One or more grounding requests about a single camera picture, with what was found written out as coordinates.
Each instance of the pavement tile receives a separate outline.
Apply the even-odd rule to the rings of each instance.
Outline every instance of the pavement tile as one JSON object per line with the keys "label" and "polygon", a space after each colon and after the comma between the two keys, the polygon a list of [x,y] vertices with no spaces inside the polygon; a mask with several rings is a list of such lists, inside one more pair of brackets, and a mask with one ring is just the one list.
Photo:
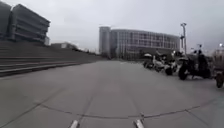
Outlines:
{"label": "pavement tile", "polygon": [[68,128],[77,117],[37,107],[4,128]]}

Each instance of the curved building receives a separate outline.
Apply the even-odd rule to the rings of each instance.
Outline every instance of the curved building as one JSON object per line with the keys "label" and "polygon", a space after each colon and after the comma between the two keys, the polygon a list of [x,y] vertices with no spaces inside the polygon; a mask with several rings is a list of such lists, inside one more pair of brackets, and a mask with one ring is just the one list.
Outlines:
{"label": "curved building", "polygon": [[140,52],[170,54],[180,49],[178,36],[128,29],[110,29],[110,41],[103,43],[109,46],[110,57],[123,59],[138,59]]}

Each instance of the ground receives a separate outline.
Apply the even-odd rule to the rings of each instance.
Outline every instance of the ground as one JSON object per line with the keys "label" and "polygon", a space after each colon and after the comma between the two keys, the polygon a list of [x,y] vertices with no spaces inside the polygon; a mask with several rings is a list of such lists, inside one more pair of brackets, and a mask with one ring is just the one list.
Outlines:
{"label": "ground", "polygon": [[101,61],[0,79],[0,128],[223,128],[224,90]]}

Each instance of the parked motorcycle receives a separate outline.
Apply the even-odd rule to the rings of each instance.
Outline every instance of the parked motorcycle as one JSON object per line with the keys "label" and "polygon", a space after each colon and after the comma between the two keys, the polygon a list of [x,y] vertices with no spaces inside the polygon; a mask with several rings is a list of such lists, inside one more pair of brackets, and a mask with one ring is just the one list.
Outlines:
{"label": "parked motorcycle", "polygon": [[194,54],[187,55],[182,59],[178,76],[181,80],[185,80],[189,75],[192,76],[192,79],[194,76],[200,76],[204,79],[211,77],[208,62],[201,50],[197,50]]}

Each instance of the building roof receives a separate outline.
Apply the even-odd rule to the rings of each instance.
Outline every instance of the building roof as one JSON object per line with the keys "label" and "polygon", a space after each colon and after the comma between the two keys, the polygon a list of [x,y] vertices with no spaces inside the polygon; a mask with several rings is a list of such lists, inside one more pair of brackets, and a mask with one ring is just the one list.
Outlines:
{"label": "building roof", "polygon": [[44,18],[44,17],[40,16],[39,14],[37,14],[36,12],[32,11],[31,9],[29,9],[29,8],[25,7],[25,6],[24,6],[24,5],[22,5],[22,4],[18,4],[18,5],[16,5],[15,7],[22,7],[22,8],[25,8],[25,9],[27,9],[28,11],[30,11],[31,13],[33,13],[34,15],[36,15],[36,16],[38,16],[39,18],[41,18],[41,19],[43,19],[43,20],[47,21],[48,23],[50,23],[50,21],[49,21],[49,20],[47,20],[46,18]]}

